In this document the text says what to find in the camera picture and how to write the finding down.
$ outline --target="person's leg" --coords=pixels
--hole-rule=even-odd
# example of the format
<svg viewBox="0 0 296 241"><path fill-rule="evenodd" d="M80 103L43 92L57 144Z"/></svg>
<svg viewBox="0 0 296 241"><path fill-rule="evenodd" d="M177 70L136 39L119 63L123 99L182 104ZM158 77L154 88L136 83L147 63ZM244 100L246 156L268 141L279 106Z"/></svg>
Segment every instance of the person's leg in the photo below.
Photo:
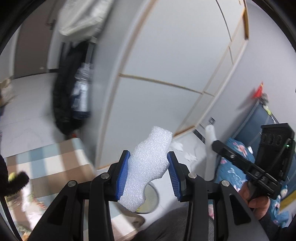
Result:
<svg viewBox="0 0 296 241"><path fill-rule="evenodd" d="M138 232L132 241L182 241L187 220L187 207L174 209ZM214 222L209 217L209 240L214 240Z"/></svg>

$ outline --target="metal screw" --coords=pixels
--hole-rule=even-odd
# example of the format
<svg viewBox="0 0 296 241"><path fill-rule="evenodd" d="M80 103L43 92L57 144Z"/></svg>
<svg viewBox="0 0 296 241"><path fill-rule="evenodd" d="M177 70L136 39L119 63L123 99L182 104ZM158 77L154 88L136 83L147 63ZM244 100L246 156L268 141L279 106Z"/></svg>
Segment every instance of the metal screw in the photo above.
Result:
<svg viewBox="0 0 296 241"><path fill-rule="evenodd" d="M107 178L109 178L109 177L110 177L110 175L109 175L109 173L107 173L107 172L104 172L104 173L101 174L101 178L102 178L102 179L107 179Z"/></svg>
<svg viewBox="0 0 296 241"><path fill-rule="evenodd" d="M188 173L188 177L190 177L190 178L194 179L194 178L196 178L196 177L197 177L197 175L196 175L196 173L194 173L194 172L191 172L191 173Z"/></svg>
<svg viewBox="0 0 296 241"><path fill-rule="evenodd" d="M74 187L76 185L76 181L69 181L68 182L68 187Z"/></svg>
<svg viewBox="0 0 296 241"><path fill-rule="evenodd" d="M221 182L221 184L222 184L224 187L228 187L228 186L230 185L229 181L227 181L227 180L223 180L223 181Z"/></svg>

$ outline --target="finger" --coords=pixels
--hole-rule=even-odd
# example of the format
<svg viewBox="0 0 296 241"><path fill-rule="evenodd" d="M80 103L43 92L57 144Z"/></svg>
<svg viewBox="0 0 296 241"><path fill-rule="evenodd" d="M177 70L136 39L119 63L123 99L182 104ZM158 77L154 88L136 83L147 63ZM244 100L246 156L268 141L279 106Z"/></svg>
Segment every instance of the finger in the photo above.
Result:
<svg viewBox="0 0 296 241"><path fill-rule="evenodd" d="M248 188L248 182L245 182L243 185L242 185L242 188L241 190L239 191L239 194L240 196L247 202L249 196L250 196L250 190Z"/></svg>
<svg viewBox="0 0 296 241"><path fill-rule="evenodd" d="M266 196L257 197L249 202L250 208L265 208L269 207L270 200Z"/></svg>
<svg viewBox="0 0 296 241"><path fill-rule="evenodd" d="M270 205L270 199L268 199L268 203L264 206L264 207L260 207L260 208L256 208L254 211L254 216L260 220L261 218L263 218L265 216L265 214L268 211Z"/></svg>

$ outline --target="wall socket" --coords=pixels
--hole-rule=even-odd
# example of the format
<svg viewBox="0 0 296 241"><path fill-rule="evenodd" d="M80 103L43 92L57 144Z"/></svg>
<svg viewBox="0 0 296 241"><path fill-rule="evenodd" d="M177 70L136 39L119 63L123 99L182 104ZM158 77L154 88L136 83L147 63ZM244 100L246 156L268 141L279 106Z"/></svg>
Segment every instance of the wall socket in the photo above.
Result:
<svg viewBox="0 0 296 241"><path fill-rule="evenodd" d="M216 121L215 121L215 119L214 119L213 117L211 117L211 118L209 119L209 123L210 123L211 125L213 125L215 122L216 122Z"/></svg>

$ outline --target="red triangular object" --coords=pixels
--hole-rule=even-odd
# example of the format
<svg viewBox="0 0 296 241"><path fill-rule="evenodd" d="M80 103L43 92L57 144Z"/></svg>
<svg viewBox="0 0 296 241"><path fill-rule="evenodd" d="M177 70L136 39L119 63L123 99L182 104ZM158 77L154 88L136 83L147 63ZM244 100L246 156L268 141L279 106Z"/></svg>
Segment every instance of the red triangular object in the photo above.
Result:
<svg viewBox="0 0 296 241"><path fill-rule="evenodd" d="M263 82L260 84L260 86L258 87L258 89L255 92L255 94L253 94L252 99L260 98L261 95L262 95L262 93L263 93Z"/></svg>

